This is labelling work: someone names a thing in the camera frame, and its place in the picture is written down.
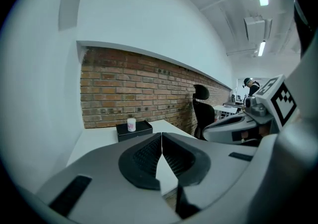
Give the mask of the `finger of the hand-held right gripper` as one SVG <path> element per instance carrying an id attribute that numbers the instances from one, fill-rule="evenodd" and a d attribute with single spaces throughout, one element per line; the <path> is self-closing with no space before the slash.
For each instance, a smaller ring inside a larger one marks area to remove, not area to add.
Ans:
<path id="1" fill-rule="evenodd" d="M 257 128 L 258 124 L 248 115 L 236 114 L 214 122 L 203 129 L 206 141 L 222 144 L 244 144 L 241 134 Z"/>

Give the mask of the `person's right hand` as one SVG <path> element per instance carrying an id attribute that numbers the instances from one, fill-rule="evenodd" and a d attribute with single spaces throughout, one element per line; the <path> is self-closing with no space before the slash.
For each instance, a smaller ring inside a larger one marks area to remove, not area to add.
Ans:
<path id="1" fill-rule="evenodd" d="M 270 128 L 268 126 L 254 127 L 249 130 L 241 132 L 241 141 L 247 141 L 251 139 L 262 139 L 270 134 Z"/>

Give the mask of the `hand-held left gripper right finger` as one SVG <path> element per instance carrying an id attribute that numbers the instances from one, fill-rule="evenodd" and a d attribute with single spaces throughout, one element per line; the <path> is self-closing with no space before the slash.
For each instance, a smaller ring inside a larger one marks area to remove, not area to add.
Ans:
<path id="1" fill-rule="evenodd" d="M 161 142 L 162 154 L 178 180 L 175 211 L 182 219 L 205 209 L 225 194 L 257 150 L 176 133 L 163 133 Z"/>

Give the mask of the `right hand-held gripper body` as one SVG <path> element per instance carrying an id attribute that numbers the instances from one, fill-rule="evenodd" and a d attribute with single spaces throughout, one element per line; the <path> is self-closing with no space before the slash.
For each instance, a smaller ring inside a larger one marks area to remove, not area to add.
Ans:
<path id="1" fill-rule="evenodd" d="M 285 84 L 285 76 L 269 79 L 245 100 L 244 112 L 260 126 L 268 126 L 270 134 L 281 131 L 291 123 L 298 111 L 297 104 Z"/>

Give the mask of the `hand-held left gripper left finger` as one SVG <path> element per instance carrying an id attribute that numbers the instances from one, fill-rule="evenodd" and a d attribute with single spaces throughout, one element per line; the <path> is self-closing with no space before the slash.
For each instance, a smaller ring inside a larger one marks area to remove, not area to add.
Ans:
<path id="1" fill-rule="evenodd" d="M 37 197 L 77 224 L 173 224 L 156 168 L 161 133 L 90 151 L 51 177 Z"/>

